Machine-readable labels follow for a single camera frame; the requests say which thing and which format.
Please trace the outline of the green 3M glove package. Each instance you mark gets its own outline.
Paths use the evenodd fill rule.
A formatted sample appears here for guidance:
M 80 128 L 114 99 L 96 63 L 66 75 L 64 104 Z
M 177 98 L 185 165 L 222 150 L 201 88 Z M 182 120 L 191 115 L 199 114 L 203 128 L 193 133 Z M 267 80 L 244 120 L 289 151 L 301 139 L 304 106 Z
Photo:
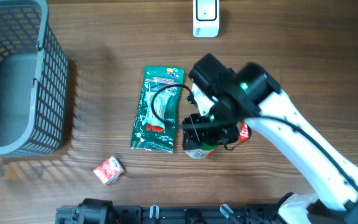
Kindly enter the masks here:
M 131 149 L 173 152 L 177 108 L 181 95 L 181 88 L 176 85 L 184 83 L 184 75 L 185 70 L 182 68 L 161 65 L 145 66 L 137 113 L 132 130 Z M 165 125 L 165 129 L 162 132 L 155 132 L 154 128 L 149 130 L 150 128 L 146 124 L 142 125 L 142 121 L 147 113 L 145 93 L 148 91 L 155 92 L 151 106 L 154 106 L 154 99 L 159 93 L 168 93 L 172 96 L 167 103 L 164 118 L 160 118 L 154 108 L 152 108 L 152 113 Z

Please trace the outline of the green lid jar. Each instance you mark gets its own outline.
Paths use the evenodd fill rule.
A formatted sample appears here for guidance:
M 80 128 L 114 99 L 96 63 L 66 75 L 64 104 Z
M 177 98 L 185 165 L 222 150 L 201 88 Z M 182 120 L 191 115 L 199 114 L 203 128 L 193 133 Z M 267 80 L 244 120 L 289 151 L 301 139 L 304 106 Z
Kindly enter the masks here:
M 217 146 L 202 144 L 198 149 L 185 150 L 185 153 L 193 159 L 205 159 L 210 158 L 216 148 Z

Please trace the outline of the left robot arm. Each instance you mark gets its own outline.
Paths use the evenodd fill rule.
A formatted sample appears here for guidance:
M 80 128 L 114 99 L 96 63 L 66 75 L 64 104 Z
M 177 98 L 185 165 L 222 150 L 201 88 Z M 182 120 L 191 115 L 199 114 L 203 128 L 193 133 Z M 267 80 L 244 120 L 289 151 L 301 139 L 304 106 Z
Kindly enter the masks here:
M 119 214 L 112 201 L 86 198 L 73 209 L 73 223 L 114 224 L 119 221 Z

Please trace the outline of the white barcode scanner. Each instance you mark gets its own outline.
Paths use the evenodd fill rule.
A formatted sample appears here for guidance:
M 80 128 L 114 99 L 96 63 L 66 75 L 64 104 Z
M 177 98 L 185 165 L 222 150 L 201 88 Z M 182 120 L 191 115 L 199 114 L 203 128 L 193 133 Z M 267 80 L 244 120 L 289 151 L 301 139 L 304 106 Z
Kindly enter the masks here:
M 213 38 L 219 34 L 220 1 L 193 0 L 193 36 Z

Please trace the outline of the light green wipes packet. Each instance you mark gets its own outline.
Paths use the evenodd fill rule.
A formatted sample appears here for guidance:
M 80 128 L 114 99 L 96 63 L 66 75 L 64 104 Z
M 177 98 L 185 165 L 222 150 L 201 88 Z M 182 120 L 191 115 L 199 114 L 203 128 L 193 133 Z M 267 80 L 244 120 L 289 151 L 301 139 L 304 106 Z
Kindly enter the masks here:
M 152 99 L 155 92 L 148 91 L 145 93 L 145 101 L 147 103 L 147 113 L 142 121 L 142 125 L 146 124 L 151 129 L 154 128 L 155 132 L 162 132 L 165 129 L 165 125 L 152 113 L 152 108 L 160 118 L 164 118 L 167 103 L 172 97 L 168 93 L 159 93 L 154 99 L 154 106 L 151 106 Z

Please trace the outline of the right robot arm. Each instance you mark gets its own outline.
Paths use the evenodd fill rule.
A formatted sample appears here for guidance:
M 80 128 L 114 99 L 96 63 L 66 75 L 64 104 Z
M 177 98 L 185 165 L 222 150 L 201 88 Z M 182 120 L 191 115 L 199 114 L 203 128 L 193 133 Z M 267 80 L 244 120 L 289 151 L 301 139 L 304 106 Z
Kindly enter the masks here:
M 312 194 L 290 193 L 278 204 L 284 223 L 358 223 L 358 167 L 315 130 L 263 67 L 238 72 L 207 54 L 189 73 L 188 101 L 198 109 L 182 123 L 183 149 L 204 159 L 217 146 L 246 140 L 237 127 L 270 141 L 305 177 Z

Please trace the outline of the small red box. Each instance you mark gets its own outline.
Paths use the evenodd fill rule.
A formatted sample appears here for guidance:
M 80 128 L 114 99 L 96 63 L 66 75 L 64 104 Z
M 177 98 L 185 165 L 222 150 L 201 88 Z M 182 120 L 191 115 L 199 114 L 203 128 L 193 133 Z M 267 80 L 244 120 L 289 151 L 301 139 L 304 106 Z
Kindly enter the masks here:
M 241 130 L 239 131 L 239 140 L 242 142 L 247 142 L 250 136 L 251 136 L 250 127 L 248 127 L 246 122 L 243 122 Z

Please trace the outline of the grey plastic mesh basket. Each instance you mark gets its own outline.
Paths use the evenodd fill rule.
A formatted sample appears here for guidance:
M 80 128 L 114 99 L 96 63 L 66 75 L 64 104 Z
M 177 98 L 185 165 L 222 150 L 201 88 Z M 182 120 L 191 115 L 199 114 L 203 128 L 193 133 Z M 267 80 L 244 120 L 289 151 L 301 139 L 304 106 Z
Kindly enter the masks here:
M 0 1 L 0 157 L 62 147 L 68 60 L 45 0 Z

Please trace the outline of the small red sachet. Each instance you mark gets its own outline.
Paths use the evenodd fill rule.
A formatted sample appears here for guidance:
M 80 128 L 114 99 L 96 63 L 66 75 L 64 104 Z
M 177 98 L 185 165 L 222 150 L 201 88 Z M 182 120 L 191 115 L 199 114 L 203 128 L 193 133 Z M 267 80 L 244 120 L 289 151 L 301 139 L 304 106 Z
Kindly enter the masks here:
M 93 173 L 101 181 L 102 184 L 108 185 L 117 181 L 117 178 L 125 171 L 124 166 L 120 160 L 111 156 L 101 165 L 94 169 Z

